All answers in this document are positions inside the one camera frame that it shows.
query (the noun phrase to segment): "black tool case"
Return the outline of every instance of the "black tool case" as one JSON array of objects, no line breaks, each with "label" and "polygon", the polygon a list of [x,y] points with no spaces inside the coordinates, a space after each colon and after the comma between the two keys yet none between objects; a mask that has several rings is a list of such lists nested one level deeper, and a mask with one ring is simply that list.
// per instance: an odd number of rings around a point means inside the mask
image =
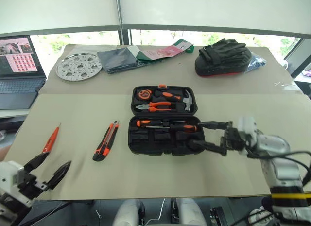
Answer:
[{"label": "black tool case", "polygon": [[[148,100],[139,98],[138,93],[142,90],[151,92]],[[172,101],[164,96],[159,96],[159,92],[169,92],[175,95],[187,97],[187,92],[192,97],[190,110],[186,111],[184,102],[174,102],[173,106],[158,106],[159,109],[173,108],[172,111],[150,112],[148,109],[140,110],[136,106],[148,104],[149,102]],[[173,156],[198,154],[204,149],[193,150],[188,146],[190,139],[205,140],[203,129],[197,124],[200,120],[193,115],[198,107],[195,102],[193,91],[189,87],[177,86],[139,86],[133,90],[131,109],[134,117],[130,120],[128,131],[128,145],[135,154],[147,154],[160,156],[162,153]],[[170,126],[172,121],[186,121],[186,124],[196,125],[196,132],[175,131],[168,128],[146,128],[138,126],[138,120],[161,120],[163,123],[157,126]]]}]

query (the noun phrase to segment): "laptop screen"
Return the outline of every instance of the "laptop screen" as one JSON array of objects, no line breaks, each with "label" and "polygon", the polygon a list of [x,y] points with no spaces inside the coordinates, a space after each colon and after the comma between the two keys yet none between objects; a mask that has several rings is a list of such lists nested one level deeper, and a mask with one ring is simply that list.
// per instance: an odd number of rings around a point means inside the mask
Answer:
[{"label": "laptop screen", "polygon": [[0,37],[0,78],[45,77],[28,35]]}]

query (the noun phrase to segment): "window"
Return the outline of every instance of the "window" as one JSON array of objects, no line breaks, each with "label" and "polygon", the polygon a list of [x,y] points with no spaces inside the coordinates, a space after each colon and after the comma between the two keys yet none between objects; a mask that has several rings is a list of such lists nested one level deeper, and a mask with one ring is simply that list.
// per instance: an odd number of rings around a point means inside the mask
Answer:
[{"label": "window", "polygon": [[46,76],[49,75],[50,70],[61,56],[62,50],[67,44],[120,44],[118,31],[32,35],[31,40]]},{"label": "window", "polygon": [[194,45],[211,45],[223,38],[235,39],[247,46],[268,47],[276,60],[282,60],[300,40],[276,35],[254,35],[239,33],[214,33],[191,31],[131,30],[133,45],[171,45],[185,39]]}]

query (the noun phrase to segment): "tool case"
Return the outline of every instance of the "tool case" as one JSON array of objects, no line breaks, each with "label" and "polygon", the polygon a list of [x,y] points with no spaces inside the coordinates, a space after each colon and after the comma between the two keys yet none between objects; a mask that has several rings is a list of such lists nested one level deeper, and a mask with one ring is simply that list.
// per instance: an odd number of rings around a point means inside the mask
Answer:
[{"label": "tool case", "polygon": [[[192,104],[186,110],[186,103],[183,101],[189,97],[188,94],[192,98]],[[172,105],[156,105],[148,109],[150,102],[152,104],[172,102]],[[155,156],[165,153],[180,156],[198,154],[204,150],[201,148],[194,150],[188,146],[190,139],[205,140],[202,127],[197,125],[200,120],[193,116],[198,107],[194,93],[189,87],[166,85],[136,87],[133,90],[131,109],[135,116],[129,123],[128,145],[133,153]],[[156,126],[164,127],[195,125],[195,131],[143,127],[140,122],[147,120],[157,122]]]}]

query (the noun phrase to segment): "hammer head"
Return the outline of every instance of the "hammer head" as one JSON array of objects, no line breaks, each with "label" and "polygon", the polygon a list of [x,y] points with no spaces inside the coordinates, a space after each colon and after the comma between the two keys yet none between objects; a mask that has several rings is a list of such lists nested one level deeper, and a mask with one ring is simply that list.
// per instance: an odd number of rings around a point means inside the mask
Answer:
[{"label": "hammer head", "polygon": [[185,110],[190,111],[190,106],[192,105],[192,97],[187,90],[186,93],[188,94],[188,98],[184,97],[183,102],[186,104]]}]

